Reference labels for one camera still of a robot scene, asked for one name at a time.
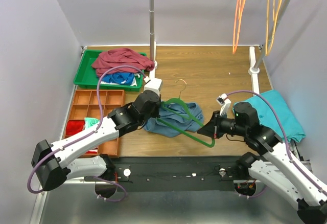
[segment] metal pole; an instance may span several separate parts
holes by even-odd
[[[277,30],[277,27],[279,25],[279,23],[281,22],[281,19],[286,11],[286,8],[288,6],[288,4],[290,3],[290,0],[284,0],[282,6],[281,6],[281,9],[279,10],[279,13],[278,13],[278,19],[277,19],[277,23],[276,23],[276,30]],[[269,32],[269,35],[268,35],[268,45],[270,44],[271,42],[271,36],[272,36],[272,27],[271,27],[271,30]],[[255,63],[254,65],[254,69],[258,69],[259,65],[261,64],[263,58],[265,57],[265,45],[263,46],[262,50],[261,50],[261,54],[260,54],[260,57],[259,59],[257,60],[257,62]]]
[[[154,61],[154,0],[150,0],[150,59]]]

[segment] wire hanger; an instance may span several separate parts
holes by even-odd
[[[237,2],[236,2],[235,18],[234,18],[234,29],[233,29],[233,47],[232,47],[232,53],[233,54],[236,53],[236,49],[237,49],[237,46],[239,44],[240,31],[241,31],[241,21],[242,21],[242,15],[243,15],[245,2],[246,2],[246,0],[237,0]],[[238,20],[238,30],[237,30],[236,40],[235,40],[237,20]]]
[[[272,22],[273,22],[273,28],[272,28],[272,34],[271,34],[271,42],[268,46],[268,31],[269,31],[269,0],[267,0],[267,20],[266,20],[266,44],[265,44],[265,56],[268,56],[270,54],[270,51],[272,49],[273,43],[274,43],[274,37],[275,37],[275,31],[276,31],[276,24],[278,19],[278,13],[281,9],[282,0],[278,0],[277,9],[275,10],[275,1],[272,2]]]
[[[171,113],[173,113],[173,114],[175,114],[175,115],[177,115],[177,116],[179,116],[179,117],[182,117],[182,118],[184,118],[184,119],[187,119],[187,120],[193,120],[193,121],[195,121],[197,124],[199,124],[200,127],[203,127],[204,124],[203,124],[199,119],[197,119],[197,118],[196,118],[196,117],[195,117],[195,116],[190,112],[190,109],[188,108],[188,105],[186,105],[185,102],[182,101],[182,100],[180,99],[180,95],[181,95],[182,91],[184,91],[184,90],[186,89],[187,83],[186,83],[183,79],[179,79],[179,80],[175,81],[175,83],[177,83],[178,81],[183,81],[183,82],[185,83],[185,87],[184,87],[184,88],[179,92],[179,97],[178,97],[178,98],[171,98],[171,99],[169,99],[169,100],[167,100],[167,101],[162,102],[162,103],[161,103],[161,108],[162,108],[162,109],[165,109],[165,110],[167,110],[167,111],[170,111]],[[184,116],[184,115],[182,115],[182,114],[179,114],[179,113],[177,113],[176,111],[170,109],[170,108],[169,108],[169,105],[170,105],[170,104],[178,104],[178,105],[180,105],[180,106],[183,108],[183,110],[185,111],[185,113],[187,114],[187,116]],[[189,137],[189,138],[191,138],[191,139],[193,139],[193,140],[195,140],[195,141],[197,141],[197,142],[200,142],[202,145],[205,145],[205,146],[210,147],[210,148],[211,148],[211,147],[214,147],[214,145],[215,145],[215,140],[214,140],[214,139],[212,139],[212,140],[211,140],[211,144],[209,144],[209,143],[207,143],[207,142],[205,142],[205,141],[203,141],[203,140],[201,140],[201,139],[199,139],[199,138],[197,138],[197,137],[191,135],[190,133],[188,133],[188,132],[186,132],[186,131],[184,131],[184,130],[181,130],[180,128],[174,126],[173,124],[171,124],[171,123],[169,123],[169,122],[166,122],[165,120],[163,120],[163,119],[161,119],[161,118],[157,118],[157,120],[158,120],[159,122],[163,123],[164,125],[166,125],[166,126],[172,128],[172,129],[174,129],[174,130],[176,130],[176,131],[182,133],[183,135],[186,135],[187,137]]]
[[[184,79],[178,79],[177,81],[175,81],[175,83],[177,83],[178,81],[183,81],[185,83],[185,87],[179,92],[178,98],[180,99],[180,95],[181,95],[182,91],[184,91],[186,89],[187,83],[185,82]]]

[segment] yellow hanger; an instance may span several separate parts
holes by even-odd
[[[235,18],[234,18],[234,30],[233,30],[233,47],[232,47],[232,53],[233,54],[236,53],[236,49],[237,49],[237,46],[239,44],[241,21],[242,21],[242,15],[243,15],[245,2],[246,2],[246,0],[237,0],[236,1]],[[238,30],[237,30],[236,40],[235,40],[237,20],[238,20]]]
[[[268,31],[269,31],[269,0],[267,0],[267,21],[266,21],[266,44],[265,44],[265,56],[268,56],[270,54],[270,51],[272,49],[272,45],[274,43],[274,37],[275,37],[275,31],[276,31],[276,24],[278,19],[278,13],[281,9],[282,0],[278,0],[278,6],[275,10],[275,1],[272,2],[272,22],[273,22],[273,28],[272,28],[272,34],[271,34],[271,42],[268,46]]]

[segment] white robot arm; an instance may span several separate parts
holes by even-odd
[[[288,145],[270,128],[260,125],[256,110],[247,102],[234,106],[235,119],[226,117],[230,106],[228,95],[217,98],[222,106],[198,133],[211,138],[224,134],[243,136],[245,143],[262,158],[270,161],[283,175],[267,168],[258,156],[248,152],[237,160],[239,171],[263,182],[284,197],[305,223],[327,220],[327,187],[288,149]]]
[[[32,166],[43,191],[53,190],[71,178],[101,176],[107,170],[112,170],[112,162],[107,155],[89,159],[77,158],[106,141],[137,130],[149,118],[159,117],[161,84],[161,80],[157,78],[148,81],[145,91],[134,102],[114,109],[103,118],[100,126],[97,123],[72,137],[52,144],[46,140],[39,142],[34,151]],[[28,189],[32,193],[38,193],[30,189],[30,181],[31,176]]]

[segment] wooden floor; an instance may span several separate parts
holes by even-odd
[[[149,47],[130,48],[150,54]],[[110,50],[113,47],[88,49]],[[183,83],[176,84],[175,81],[184,79],[188,84],[181,99],[186,103],[198,103],[203,110],[204,123],[207,123],[213,111],[220,109],[216,102],[219,95],[239,89],[252,90],[248,51],[249,47],[238,47],[233,55],[231,47],[157,47],[156,77],[163,80],[162,100],[178,97]],[[271,89],[263,64],[259,83],[260,92]],[[126,92],[126,103],[134,101],[137,96],[138,93]],[[250,97],[250,94],[235,94],[230,99],[239,102]],[[210,142],[210,138],[197,136]],[[167,138],[143,129],[124,135],[120,146],[120,156],[242,155],[247,151],[251,150],[244,142],[231,142],[225,137],[216,140],[213,148],[207,148],[184,135]]]

